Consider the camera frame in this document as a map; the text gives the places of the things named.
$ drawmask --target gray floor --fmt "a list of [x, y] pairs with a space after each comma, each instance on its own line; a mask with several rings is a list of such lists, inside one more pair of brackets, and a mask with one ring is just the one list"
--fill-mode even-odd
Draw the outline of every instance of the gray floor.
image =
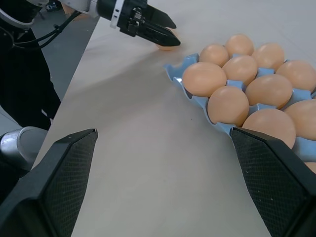
[[[45, 20], [37, 16], [32, 27], [37, 38], [54, 30], [54, 24], [60, 25], [66, 20], [63, 10], [50, 13], [44, 11], [43, 16]], [[51, 44], [43, 49], [50, 69], [51, 80], [61, 100], [97, 21], [98, 19], [87, 18], [71, 22]], [[20, 126], [0, 107], [0, 135], [18, 128]]]

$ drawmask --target cable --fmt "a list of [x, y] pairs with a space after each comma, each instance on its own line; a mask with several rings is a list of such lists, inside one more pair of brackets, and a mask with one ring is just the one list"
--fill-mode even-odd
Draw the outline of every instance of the cable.
[[[64, 29], [65, 27], [73, 20], [75, 19], [77, 16], [79, 16], [81, 14], [81, 12], [78, 11], [74, 11], [71, 16], [60, 26], [57, 26], [56, 29], [50, 33], [48, 33], [47, 35], [35, 39], [35, 40], [31, 40], [28, 42], [20, 42], [20, 43], [15, 43], [13, 47], [18, 48], [18, 49], [22, 49], [22, 50], [26, 50], [26, 51], [34, 51], [34, 50], [39, 50], [44, 48], [45, 46], [47, 46], [48, 44], [50, 44]], [[50, 37], [51, 38], [46, 41], [45, 43], [43, 43], [42, 45], [40, 45], [39, 47], [35, 47], [35, 48], [28, 48], [28, 47], [24, 47], [26, 44], [30, 44], [30, 43], [34, 43], [34, 42], [39, 42], [42, 40], [45, 40], [46, 38]]]

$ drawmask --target plastic egg tray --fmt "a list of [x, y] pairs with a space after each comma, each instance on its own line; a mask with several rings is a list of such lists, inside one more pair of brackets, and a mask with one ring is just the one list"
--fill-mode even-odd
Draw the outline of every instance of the plastic egg tray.
[[[217, 130], [225, 132], [226, 134], [228, 134], [230, 136], [230, 131], [233, 127], [236, 127], [236, 125], [234, 124], [225, 124], [225, 123], [221, 123], [218, 122], [216, 124], [213, 124], [211, 122], [211, 120], [208, 117], [208, 113], [207, 113], [207, 103], [208, 103], [208, 98], [207, 97], [199, 97], [199, 96], [194, 96], [192, 95], [190, 92], [188, 92], [183, 84], [182, 84], [182, 75], [183, 72], [192, 64], [197, 63], [199, 60], [199, 55], [197, 53], [192, 54], [190, 56], [187, 56], [184, 58], [181, 66], [179, 67], [173, 67], [170, 64], [167, 64], [164, 66], [168, 77], [170, 79], [170, 81], [176, 85], [179, 88], [182, 88], [185, 96], [188, 98], [188, 100], [190, 100], [192, 103], [200, 106], [203, 111], [204, 114], [206, 116], [207, 121]], [[267, 68], [258, 68], [258, 73], [256, 78], [258, 77], [262, 77], [265, 75], [270, 75], [270, 74], [274, 74], [274, 70], [273, 69], [267, 69]], [[238, 80], [227, 80], [227, 84], [226, 85], [230, 85], [230, 86], [236, 86], [238, 87], [240, 90], [245, 92], [246, 86], [242, 83], [242, 81], [238, 81]], [[300, 89], [293, 89], [293, 93], [291, 96], [291, 99], [288, 101], [288, 103], [281, 108], [281, 110], [286, 109], [287, 107], [289, 107], [290, 105], [302, 101], [302, 100], [310, 100], [312, 98], [314, 98], [316, 96], [316, 92], [314, 92], [313, 94], [311, 94], [310, 91], [308, 90], [300, 90]], [[252, 105], [249, 106], [249, 114], [248, 116], [250, 116], [252, 113], [261, 110], [261, 109], [266, 109], [266, 108], [276, 108], [275, 106], [271, 106], [271, 105], [264, 105], [264, 104], [256, 104], [256, 105]], [[303, 161], [303, 162], [316, 162], [316, 141], [311, 141], [311, 140], [307, 140], [304, 139], [302, 137], [297, 137], [294, 147], [293, 147], [293, 152]]]

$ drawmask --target egg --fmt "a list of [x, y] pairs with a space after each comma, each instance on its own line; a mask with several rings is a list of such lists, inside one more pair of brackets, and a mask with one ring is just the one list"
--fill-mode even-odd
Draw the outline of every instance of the egg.
[[316, 87], [316, 70], [304, 61], [289, 61], [277, 70], [276, 74], [285, 76], [294, 88], [313, 91]]
[[226, 75], [213, 63], [199, 62], [189, 66], [183, 73], [184, 88], [192, 95], [210, 97], [213, 92], [226, 85]]
[[294, 121], [298, 137], [316, 141], [316, 100], [303, 100], [284, 110]]
[[276, 71], [285, 59], [284, 51], [277, 43], [266, 43], [256, 49], [252, 57], [256, 60], [259, 68], [270, 68]]
[[244, 34], [238, 34], [230, 37], [225, 44], [225, 48], [228, 51], [229, 58], [232, 58], [233, 54], [251, 56], [254, 50], [251, 39]]
[[228, 52], [220, 44], [211, 44], [202, 50], [199, 61], [214, 63], [222, 67], [228, 61]]
[[290, 116], [277, 109], [262, 109], [251, 114], [242, 126], [282, 140], [289, 148], [295, 143], [295, 125]]
[[250, 105], [258, 103], [282, 108], [291, 98], [291, 82], [281, 75], [266, 75], [255, 79], [246, 89]]
[[[172, 29], [172, 28], [169, 28], [169, 27], [166, 27], [168, 30], [170, 30], [177, 38], [178, 37], [178, 34], [176, 33], [176, 29]], [[158, 47], [159, 50], [161, 51], [173, 51], [173, 50], [176, 50], [178, 46], [161, 46], [159, 44], [156, 44], [156, 46]]]
[[258, 66], [253, 57], [243, 55], [230, 59], [223, 70], [227, 80], [240, 80], [248, 86], [256, 77]]
[[306, 162], [305, 165], [316, 174], [316, 162]]
[[241, 126], [248, 112], [247, 97], [235, 86], [223, 86], [215, 90], [207, 105], [209, 119], [214, 124], [222, 122]]

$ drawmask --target table surface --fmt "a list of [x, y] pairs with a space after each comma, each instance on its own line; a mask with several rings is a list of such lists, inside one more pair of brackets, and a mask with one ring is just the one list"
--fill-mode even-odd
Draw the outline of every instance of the table surface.
[[178, 64], [235, 33], [280, 43], [315, 65], [313, 0], [150, 0], [178, 26], [182, 46], [160, 52], [100, 19], [43, 144], [97, 128], [74, 237], [268, 237], [233, 144], [168, 80]]

